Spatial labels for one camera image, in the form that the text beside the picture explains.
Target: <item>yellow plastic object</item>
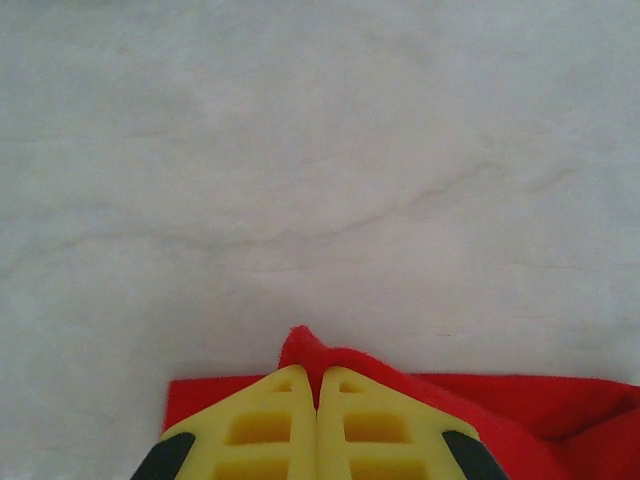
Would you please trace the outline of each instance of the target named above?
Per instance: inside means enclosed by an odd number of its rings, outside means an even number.
[[[469,424],[352,370],[324,375],[318,480],[466,480],[442,433]]]
[[[316,411],[293,365],[169,428],[196,436],[176,480],[312,480]]]

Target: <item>red fabric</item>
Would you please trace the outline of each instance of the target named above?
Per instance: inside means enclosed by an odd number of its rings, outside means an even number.
[[[640,387],[595,379],[405,374],[296,327],[279,367],[303,365],[314,399],[324,371],[355,370],[472,424],[512,480],[640,479]],[[177,380],[165,428],[261,378]]]

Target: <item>black rubber edge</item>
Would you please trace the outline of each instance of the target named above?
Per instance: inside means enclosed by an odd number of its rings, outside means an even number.
[[[482,442],[455,430],[442,437],[467,480],[509,480]]]
[[[156,443],[131,480],[175,480],[195,441],[193,433],[178,433]]]

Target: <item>rectangular hole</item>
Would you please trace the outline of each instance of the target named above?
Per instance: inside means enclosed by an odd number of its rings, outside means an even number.
[[[344,416],[347,442],[409,443],[404,419],[387,412],[350,412]]]
[[[354,458],[351,480],[428,480],[421,460]]]
[[[238,416],[231,424],[227,445],[288,442],[291,415],[286,412],[255,412]]]
[[[289,462],[286,458],[221,462],[212,480],[287,480]]]
[[[362,393],[362,389],[351,382],[341,382],[340,391],[342,393]]]

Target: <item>red cloth fold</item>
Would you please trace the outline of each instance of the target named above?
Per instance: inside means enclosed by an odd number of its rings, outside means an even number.
[[[279,367],[305,367],[316,401],[324,371],[350,368],[472,424],[512,480],[640,479],[640,387],[580,378],[405,374],[350,348],[323,345],[304,326]],[[165,428],[261,378],[176,380]]]

